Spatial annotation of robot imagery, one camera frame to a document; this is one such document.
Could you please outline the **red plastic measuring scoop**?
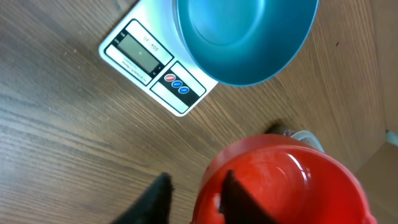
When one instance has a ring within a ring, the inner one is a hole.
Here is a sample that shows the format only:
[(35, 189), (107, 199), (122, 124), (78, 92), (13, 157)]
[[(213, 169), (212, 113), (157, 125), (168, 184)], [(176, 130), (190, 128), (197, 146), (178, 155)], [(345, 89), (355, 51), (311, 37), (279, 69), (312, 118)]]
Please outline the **red plastic measuring scoop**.
[(229, 173), (255, 202), (253, 207), (240, 203), (232, 212), (237, 223), (250, 223), (254, 212), (276, 223), (377, 223), (352, 172), (281, 134), (251, 136), (220, 151), (201, 179), (192, 223), (227, 223), (222, 188)]

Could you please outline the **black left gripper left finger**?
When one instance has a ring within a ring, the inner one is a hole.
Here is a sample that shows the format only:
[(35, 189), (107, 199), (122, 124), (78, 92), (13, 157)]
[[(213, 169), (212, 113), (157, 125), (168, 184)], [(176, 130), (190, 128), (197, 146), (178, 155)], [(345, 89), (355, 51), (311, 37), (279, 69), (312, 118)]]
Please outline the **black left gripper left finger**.
[(161, 173), (111, 224), (169, 224), (173, 190), (171, 176)]

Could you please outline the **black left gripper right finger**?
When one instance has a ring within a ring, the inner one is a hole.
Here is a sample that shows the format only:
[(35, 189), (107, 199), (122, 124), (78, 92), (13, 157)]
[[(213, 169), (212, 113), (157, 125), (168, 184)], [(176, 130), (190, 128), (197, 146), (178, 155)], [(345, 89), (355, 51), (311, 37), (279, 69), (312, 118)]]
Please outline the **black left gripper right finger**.
[(235, 178), (234, 170), (222, 183), (219, 211), (225, 224), (277, 224)]

